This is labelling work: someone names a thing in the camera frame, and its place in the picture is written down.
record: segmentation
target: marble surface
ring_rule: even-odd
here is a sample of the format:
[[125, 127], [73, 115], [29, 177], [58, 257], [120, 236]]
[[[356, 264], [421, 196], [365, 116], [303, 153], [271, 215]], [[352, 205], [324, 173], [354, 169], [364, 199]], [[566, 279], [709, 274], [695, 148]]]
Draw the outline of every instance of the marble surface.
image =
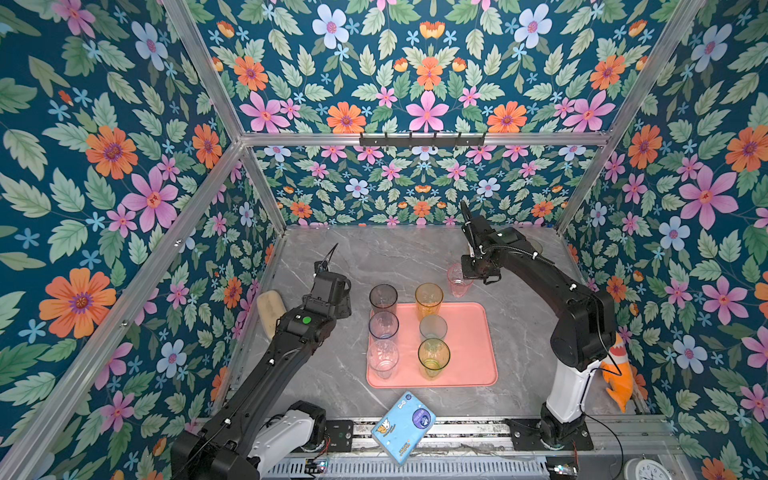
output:
[[[566, 246], [554, 230], [521, 228], [543, 246], [543, 255], [578, 278]], [[415, 288], [437, 283], [445, 301], [478, 302], [485, 308], [498, 368], [498, 381], [479, 388], [413, 389], [436, 415], [538, 415], [554, 378], [554, 353], [549, 337], [557, 320], [547, 303], [514, 274], [503, 270], [502, 281], [472, 285], [460, 300], [449, 294], [447, 269], [467, 253], [457, 227], [371, 228], [335, 227], [289, 230], [272, 288], [286, 308], [298, 305], [313, 283], [313, 262], [334, 243], [331, 270], [353, 283], [353, 314], [340, 320], [331, 337], [294, 376], [273, 409], [284, 412], [302, 399], [322, 406], [333, 417], [381, 416], [401, 396], [401, 389], [374, 389], [366, 381], [369, 318], [368, 294], [379, 283], [398, 290], [399, 302], [412, 303]], [[245, 360], [244, 372], [258, 363], [268, 344], [261, 328]], [[596, 377], [585, 402], [590, 414], [621, 413]]]

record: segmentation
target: plastic tumbler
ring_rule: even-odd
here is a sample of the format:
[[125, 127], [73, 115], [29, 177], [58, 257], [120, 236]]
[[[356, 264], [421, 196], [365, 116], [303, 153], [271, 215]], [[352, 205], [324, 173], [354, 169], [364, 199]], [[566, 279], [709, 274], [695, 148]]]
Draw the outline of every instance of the plastic tumbler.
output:
[[426, 339], [419, 346], [419, 361], [427, 379], [434, 379], [451, 360], [451, 350], [440, 339]]
[[472, 286], [474, 280], [467, 280], [462, 273], [462, 265], [460, 263], [454, 263], [451, 268], [448, 269], [448, 285], [451, 288], [451, 295], [459, 298], [464, 296], [469, 291], [469, 287]]
[[368, 365], [383, 379], [392, 375], [399, 359], [397, 345], [392, 340], [376, 340], [368, 348]]
[[442, 289], [434, 283], [422, 283], [416, 289], [416, 308], [419, 320], [427, 315], [437, 315], [442, 305]]
[[419, 332], [423, 339], [444, 339], [448, 333], [448, 324], [440, 315], [427, 315], [419, 323]]
[[397, 312], [397, 289], [392, 285], [382, 283], [374, 286], [368, 298], [374, 313]]
[[397, 316], [390, 312], [378, 312], [368, 322], [368, 331], [371, 332], [374, 341], [394, 340], [399, 328], [400, 322], [397, 320]]

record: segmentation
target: wet wipes package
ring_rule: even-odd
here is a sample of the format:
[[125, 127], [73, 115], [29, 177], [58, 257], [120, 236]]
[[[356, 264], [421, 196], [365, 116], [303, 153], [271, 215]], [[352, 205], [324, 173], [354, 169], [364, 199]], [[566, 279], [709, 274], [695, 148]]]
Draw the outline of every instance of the wet wipes package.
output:
[[371, 434], [392, 460], [402, 465], [434, 423], [435, 414], [411, 392], [405, 392]]

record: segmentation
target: orange flower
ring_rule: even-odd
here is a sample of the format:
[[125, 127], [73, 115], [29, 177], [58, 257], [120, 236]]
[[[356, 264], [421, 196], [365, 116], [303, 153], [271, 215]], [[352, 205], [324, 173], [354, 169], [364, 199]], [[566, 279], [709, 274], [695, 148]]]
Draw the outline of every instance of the orange flower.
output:
[[535, 204], [533, 207], [533, 216], [534, 217], [546, 217], [547, 215], [552, 213], [552, 210], [554, 209], [554, 204], [550, 201], [542, 201], [538, 204]]
[[102, 272], [96, 272], [91, 278], [87, 268], [73, 268], [69, 271], [69, 281], [57, 276], [45, 287], [45, 292], [53, 296], [40, 302], [40, 319], [56, 319], [48, 331], [64, 338], [74, 328], [76, 339], [89, 336], [94, 332], [94, 323], [101, 321], [109, 313], [105, 306], [114, 304], [114, 288], [107, 288], [109, 279]]
[[435, 85], [440, 83], [442, 67], [438, 65], [437, 58], [427, 57], [422, 60], [422, 64], [416, 69], [419, 76], [416, 81], [424, 87], [424, 90], [432, 90]]
[[232, 24], [221, 21], [216, 23], [216, 26], [219, 28], [219, 31], [222, 35], [224, 35], [227, 38], [232, 38], [235, 36], [235, 27], [232, 26]]
[[[763, 274], [763, 280], [768, 282], [768, 272]], [[758, 283], [755, 285], [755, 297], [758, 300], [764, 300], [760, 304], [760, 311], [768, 318], [768, 284]]]
[[293, 202], [293, 205], [290, 206], [290, 211], [298, 218], [309, 218], [312, 216], [312, 209], [304, 202]]
[[219, 390], [221, 389], [221, 384], [223, 383], [224, 379], [227, 377], [227, 367], [223, 366], [219, 370], [219, 372], [216, 374], [216, 377], [214, 378], [214, 382], [211, 384], [213, 386], [213, 390], [210, 391], [210, 401], [216, 402], [216, 398], [219, 396]]
[[240, 294], [243, 292], [243, 283], [236, 276], [230, 278], [227, 286], [224, 288], [224, 305], [229, 308], [237, 306], [240, 301]]
[[445, 33], [445, 24], [443, 22], [422, 22], [419, 25], [419, 31], [424, 38], [439, 38]]
[[139, 157], [134, 153], [136, 145], [125, 132], [115, 127], [114, 131], [106, 125], [98, 128], [99, 135], [88, 135], [85, 143], [90, 147], [85, 151], [88, 161], [96, 164], [96, 171], [105, 177], [110, 174], [115, 180], [120, 180], [125, 174], [134, 171], [132, 165], [139, 163]]
[[397, 71], [406, 71], [408, 70], [408, 61], [404, 58], [400, 58], [398, 61], [395, 62], [395, 70]]
[[213, 168], [219, 163], [219, 157], [221, 157], [219, 136], [210, 129], [208, 124], [197, 125], [194, 128], [192, 146], [197, 149], [197, 159], [205, 164], [206, 168]]
[[659, 154], [657, 148], [661, 148], [661, 137], [659, 137], [659, 127], [646, 125], [642, 130], [632, 137], [632, 145], [629, 146], [629, 163], [639, 169], [644, 169], [648, 164], [652, 164]]
[[736, 474], [717, 458], [705, 458], [701, 467], [701, 475], [707, 480], [736, 480]]
[[152, 455], [159, 456], [163, 454], [163, 451], [165, 451], [165, 445], [168, 443], [168, 438], [163, 437], [160, 440], [157, 440], [157, 443], [154, 444], [154, 448], [152, 448]]
[[424, 202], [424, 201], [422, 201], [422, 202], [418, 202], [418, 203], [417, 203], [417, 204], [416, 204], [416, 205], [413, 207], [413, 213], [414, 213], [414, 214], [416, 214], [416, 216], [417, 216], [417, 217], [421, 217], [421, 218], [424, 218], [424, 217], [426, 217], [427, 215], [429, 215], [429, 208], [430, 208], [430, 207], [429, 207], [429, 204], [428, 204], [428, 203], [426, 203], [426, 202]]
[[618, 57], [611, 55], [605, 61], [601, 61], [589, 77], [592, 80], [592, 88], [594, 90], [605, 90], [610, 87], [619, 81], [619, 75], [624, 73], [625, 68], [623, 55]]
[[239, 75], [237, 80], [251, 90], [263, 90], [266, 88], [266, 84], [270, 82], [269, 77], [264, 73], [264, 66], [261, 65], [261, 62], [254, 62], [251, 57], [235, 58], [234, 69], [235, 75]]
[[63, 101], [64, 103], [66, 103], [70, 107], [74, 107], [74, 102], [72, 101], [72, 97], [70, 97], [67, 92], [65, 92], [63, 90], [59, 90], [58, 91], [58, 96], [61, 97], [61, 101]]
[[366, 118], [360, 115], [357, 105], [349, 106], [345, 101], [339, 102], [339, 107], [328, 110], [328, 126], [333, 127], [334, 134], [360, 134]]
[[648, 22], [645, 20], [638, 20], [633, 23], [632, 26], [629, 27], [629, 36], [637, 37], [643, 30], [645, 30], [645, 25], [648, 25]]
[[272, 243], [266, 248], [266, 257], [264, 257], [264, 263], [269, 263], [272, 260], [272, 254], [275, 253], [275, 244]]
[[453, 68], [453, 71], [464, 71], [467, 68], [467, 62], [464, 58], [456, 57], [453, 59], [453, 63], [451, 63], [451, 68]]
[[614, 298], [614, 302], [616, 303], [619, 303], [620, 301], [627, 298], [627, 286], [624, 285], [624, 280], [615, 275], [613, 275], [611, 279], [608, 280], [608, 286], [606, 287], [606, 290], [611, 294], [611, 296]]
[[748, 172], [754, 172], [760, 168], [761, 161], [768, 161], [768, 126], [757, 125], [753, 131], [748, 127], [739, 132], [738, 138], [731, 139], [728, 144], [730, 153], [725, 156], [725, 163], [733, 166], [735, 171], [741, 172], [746, 168]]
[[578, 250], [576, 250], [576, 247], [569, 243], [568, 251], [571, 253], [571, 258], [574, 259], [574, 262], [578, 263]]
[[527, 112], [528, 110], [523, 105], [518, 106], [516, 101], [508, 102], [506, 108], [499, 105], [494, 109], [493, 115], [488, 117], [488, 131], [492, 134], [515, 134], [528, 121], [528, 117], [523, 117]]
[[634, 384], [637, 385], [637, 389], [640, 390], [640, 394], [643, 396], [643, 400], [648, 400], [648, 391], [645, 387], [645, 378], [642, 373], [637, 373], [637, 367], [630, 365], [632, 368], [632, 375], [634, 375]]

